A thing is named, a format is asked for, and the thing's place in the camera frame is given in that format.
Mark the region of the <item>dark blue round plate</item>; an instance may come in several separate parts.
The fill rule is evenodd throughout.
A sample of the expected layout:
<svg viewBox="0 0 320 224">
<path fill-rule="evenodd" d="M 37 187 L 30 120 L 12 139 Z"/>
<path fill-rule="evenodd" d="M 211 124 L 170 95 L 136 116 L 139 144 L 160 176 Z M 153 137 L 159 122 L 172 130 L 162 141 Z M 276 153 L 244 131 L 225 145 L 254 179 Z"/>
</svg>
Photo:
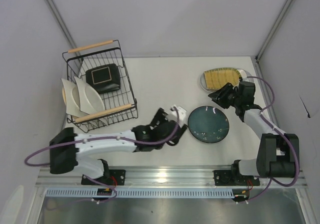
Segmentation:
<svg viewBox="0 0 320 224">
<path fill-rule="evenodd" d="M 227 116 L 213 106 L 194 109 L 188 117 L 187 125 L 193 137 L 207 144 L 222 141 L 230 130 Z"/>
</svg>

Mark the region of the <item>black wire dish rack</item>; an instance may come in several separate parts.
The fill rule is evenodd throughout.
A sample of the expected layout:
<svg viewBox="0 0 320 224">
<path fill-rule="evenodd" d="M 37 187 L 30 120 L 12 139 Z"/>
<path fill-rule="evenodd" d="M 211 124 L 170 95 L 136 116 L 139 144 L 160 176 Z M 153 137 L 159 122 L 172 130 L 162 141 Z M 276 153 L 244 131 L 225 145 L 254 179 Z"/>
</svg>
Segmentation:
<svg viewBox="0 0 320 224">
<path fill-rule="evenodd" d="M 63 52 L 66 63 L 66 80 L 76 84 L 78 77 L 86 82 L 86 71 L 106 64 L 116 64 L 120 72 L 120 90 L 99 94 L 105 111 L 74 117 L 66 113 L 66 122 L 87 133 L 138 118 L 138 102 L 135 98 L 125 58 L 118 40 L 106 41 Z"/>
</svg>

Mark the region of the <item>white square plate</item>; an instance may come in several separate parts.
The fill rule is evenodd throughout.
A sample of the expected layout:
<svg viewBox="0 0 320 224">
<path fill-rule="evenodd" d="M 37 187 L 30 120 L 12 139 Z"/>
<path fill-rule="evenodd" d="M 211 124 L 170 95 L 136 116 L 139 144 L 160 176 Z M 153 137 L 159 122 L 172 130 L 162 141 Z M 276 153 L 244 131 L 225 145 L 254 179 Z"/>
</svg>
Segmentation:
<svg viewBox="0 0 320 224">
<path fill-rule="evenodd" d="M 77 118 L 85 116 L 86 113 L 80 111 L 80 97 L 77 85 L 66 79 L 61 81 L 64 90 L 66 113 Z"/>
<path fill-rule="evenodd" d="M 105 104 L 96 90 L 78 77 L 75 81 L 79 93 L 80 111 L 87 114 L 105 111 Z"/>
</svg>

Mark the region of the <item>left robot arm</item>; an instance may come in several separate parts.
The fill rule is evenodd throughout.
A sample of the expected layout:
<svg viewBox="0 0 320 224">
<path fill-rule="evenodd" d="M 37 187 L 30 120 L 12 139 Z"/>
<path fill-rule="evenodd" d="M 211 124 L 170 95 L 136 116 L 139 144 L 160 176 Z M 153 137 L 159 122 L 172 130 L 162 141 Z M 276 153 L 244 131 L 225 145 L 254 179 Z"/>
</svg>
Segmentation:
<svg viewBox="0 0 320 224">
<path fill-rule="evenodd" d="M 175 146 L 187 129 L 187 112 L 173 106 L 170 112 L 160 108 L 151 123 L 138 125 L 115 134 L 77 134 L 74 129 L 64 128 L 49 143 L 49 170 L 60 175 L 76 171 L 92 179 L 109 177 L 107 161 L 91 156 L 110 152 L 151 152 L 165 144 Z"/>
</svg>

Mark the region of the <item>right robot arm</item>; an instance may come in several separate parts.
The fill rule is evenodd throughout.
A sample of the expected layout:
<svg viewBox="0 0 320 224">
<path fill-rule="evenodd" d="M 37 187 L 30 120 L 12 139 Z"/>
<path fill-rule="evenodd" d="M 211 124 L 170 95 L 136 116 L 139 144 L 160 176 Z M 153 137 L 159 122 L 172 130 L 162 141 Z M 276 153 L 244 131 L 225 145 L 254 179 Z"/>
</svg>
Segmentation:
<svg viewBox="0 0 320 224">
<path fill-rule="evenodd" d="M 255 101 L 256 87 L 252 82 L 241 81 L 238 86 L 227 83 L 209 94 L 209 98 L 223 109 L 233 107 L 240 120 L 248 125 L 260 139 L 257 156 L 251 160 L 235 160 L 231 170 L 236 175 L 269 178 L 291 178 L 287 186 L 298 179 L 299 139 L 295 134 L 280 130 L 263 115 Z"/>
</svg>

